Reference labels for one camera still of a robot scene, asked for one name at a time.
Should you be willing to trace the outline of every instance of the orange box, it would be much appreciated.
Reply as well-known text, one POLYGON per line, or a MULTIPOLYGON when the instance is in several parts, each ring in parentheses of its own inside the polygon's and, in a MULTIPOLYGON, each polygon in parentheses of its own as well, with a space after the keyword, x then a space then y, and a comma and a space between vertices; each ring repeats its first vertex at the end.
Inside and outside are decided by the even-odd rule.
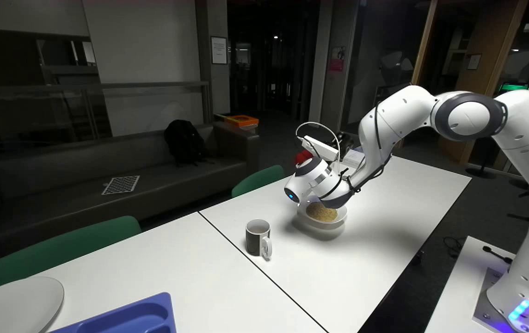
POLYGON ((258 118, 249 116, 249 114, 229 114, 223 116, 225 122, 229 122, 231 126, 238 127, 238 129, 255 129, 258 127, 258 118))

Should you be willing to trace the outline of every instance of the white plate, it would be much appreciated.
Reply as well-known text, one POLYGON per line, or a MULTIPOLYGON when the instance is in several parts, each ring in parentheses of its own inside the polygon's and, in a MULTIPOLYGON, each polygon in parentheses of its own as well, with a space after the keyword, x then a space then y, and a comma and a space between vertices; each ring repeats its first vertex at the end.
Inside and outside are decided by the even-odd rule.
POLYGON ((36 275, 0 286, 0 333, 44 331, 62 305, 57 279, 36 275))

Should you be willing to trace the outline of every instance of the blue tray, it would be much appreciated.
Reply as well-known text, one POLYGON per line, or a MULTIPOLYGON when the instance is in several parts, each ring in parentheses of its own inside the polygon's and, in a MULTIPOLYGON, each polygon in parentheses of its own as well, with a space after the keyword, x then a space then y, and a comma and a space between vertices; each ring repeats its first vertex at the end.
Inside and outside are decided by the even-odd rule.
POLYGON ((168 292, 75 322, 55 333, 175 333, 168 292))

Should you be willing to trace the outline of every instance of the bowl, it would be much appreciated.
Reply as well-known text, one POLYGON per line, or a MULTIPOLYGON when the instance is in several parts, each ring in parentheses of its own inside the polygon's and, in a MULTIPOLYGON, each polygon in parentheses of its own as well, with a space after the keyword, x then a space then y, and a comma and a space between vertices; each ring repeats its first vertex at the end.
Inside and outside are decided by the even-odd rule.
POLYGON ((325 209, 318 200, 306 198, 299 203, 295 214, 295 225, 316 237, 316 238, 334 238, 342 233, 345 220, 345 207, 325 209))

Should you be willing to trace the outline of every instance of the black bag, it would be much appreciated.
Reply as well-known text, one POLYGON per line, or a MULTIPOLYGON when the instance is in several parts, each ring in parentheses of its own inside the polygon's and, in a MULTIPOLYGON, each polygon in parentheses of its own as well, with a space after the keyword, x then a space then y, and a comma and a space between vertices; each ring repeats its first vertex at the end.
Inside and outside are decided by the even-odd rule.
POLYGON ((205 159, 205 142, 188 120, 173 120, 164 129, 170 153, 177 163, 197 163, 205 159))

